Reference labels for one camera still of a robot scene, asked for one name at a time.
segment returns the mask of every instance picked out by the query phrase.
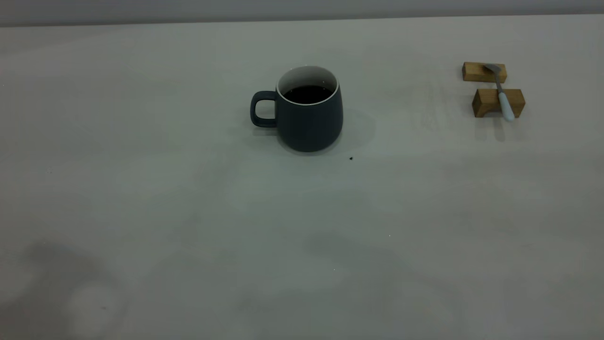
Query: white spoon handle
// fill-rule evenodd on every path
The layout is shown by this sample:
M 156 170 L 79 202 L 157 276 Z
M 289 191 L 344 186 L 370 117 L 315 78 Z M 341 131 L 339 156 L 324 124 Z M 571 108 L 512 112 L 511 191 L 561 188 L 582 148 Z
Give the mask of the white spoon handle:
M 503 119 L 511 122 L 514 120 L 514 112 L 510 106 L 510 102 L 507 100 L 507 96 L 504 92 L 499 93 L 499 104 L 501 105 L 501 112 L 503 113 Z

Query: table surface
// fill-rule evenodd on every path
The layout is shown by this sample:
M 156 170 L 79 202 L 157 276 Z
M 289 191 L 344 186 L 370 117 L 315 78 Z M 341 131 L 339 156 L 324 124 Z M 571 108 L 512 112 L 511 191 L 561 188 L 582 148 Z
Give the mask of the table surface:
M 604 15 L 0 29 L 0 334 L 602 339 L 603 32 Z M 463 82 L 464 61 L 506 64 L 522 116 L 474 118 L 495 86 Z M 344 101 L 317 154 L 249 121 L 305 64 Z

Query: mug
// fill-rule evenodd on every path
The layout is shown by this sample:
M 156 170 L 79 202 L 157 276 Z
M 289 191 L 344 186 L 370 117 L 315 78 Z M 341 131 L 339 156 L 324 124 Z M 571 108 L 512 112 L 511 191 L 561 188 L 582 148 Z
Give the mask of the mug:
M 256 103 L 275 101 L 275 118 L 256 115 Z M 255 126 L 277 128 L 285 144 L 303 152 L 330 146 L 342 131 L 344 110 L 337 78 L 323 67 L 302 66 L 286 72 L 275 91 L 252 98 L 249 115 Z

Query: coffee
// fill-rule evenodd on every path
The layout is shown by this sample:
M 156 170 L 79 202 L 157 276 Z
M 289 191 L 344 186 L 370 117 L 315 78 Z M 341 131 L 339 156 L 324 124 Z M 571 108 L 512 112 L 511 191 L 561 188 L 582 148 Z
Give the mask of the coffee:
M 298 104 L 313 104 L 326 100 L 333 91 L 321 86 L 307 85 L 296 87 L 283 95 L 290 102 Z

